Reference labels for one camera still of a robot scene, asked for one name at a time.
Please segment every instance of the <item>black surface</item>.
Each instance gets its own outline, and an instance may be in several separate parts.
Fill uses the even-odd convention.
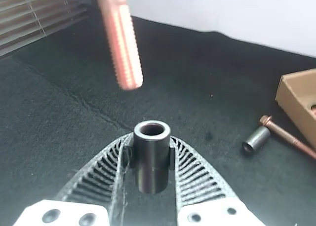
[[[97,15],[0,61],[1,225],[53,197],[109,142],[147,119],[168,123],[266,225],[315,225],[311,159],[274,136],[253,157],[240,151],[263,114],[302,138],[274,97],[282,74],[314,68],[316,60],[134,22],[145,79],[136,91],[119,90]],[[126,226],[175,225],[171,184],[158,195],[139,194],[132,177],[126,184]]]

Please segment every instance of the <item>bolt thread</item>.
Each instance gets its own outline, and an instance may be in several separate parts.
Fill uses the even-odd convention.
[[[126,0],[98,0],[119,86],[132,90],[143,83],[132,18]]]
[[[305,144],[303,144],[301,141],[295,139],[293,141],[293,145],[296,146],[297,148],[299,148],[301,151],[305,152],[306,154],[308,154],[310,157],[316,159],[316,152],[313,151],[311,148],[309,148],[308,146],[306,146]]]
[[[113,30],[108,39],[118,84],[124,90],[136,89],[143,83],[143,74],[128,6],[119,6],[111,17]]]

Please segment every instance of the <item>metal sleeve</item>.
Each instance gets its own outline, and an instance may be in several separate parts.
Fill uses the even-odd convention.
[[[135,179],[140,192],[155,194],[168,185],[170,127],[144,121],[134,128]]]
[[[242,147],[248,153],[256,152],[269,137],[270,131],[268,128],[260,126],[246,141],[242,142]]]

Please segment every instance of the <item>copper threaded rod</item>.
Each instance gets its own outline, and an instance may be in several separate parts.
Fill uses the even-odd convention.
[[[296,148],[300,149],[304,153],[308,154],[310,157],[313,159],[316,159],[316,152],[313,151],[310,147],[306,146],[303,144],[301,141],[296,139],[294,136],[292,136],[290,133],[276,125],[274,122],[271,121],[272,117],[271,116],[262,116],[260,118],[260,123],[267,127],[269,130],[275,132],[277,135],[288,141],[290,144],[295,146]]]
[[[136,38],[126,0],[98,0],[119,86],[124,90],[143,84]]]

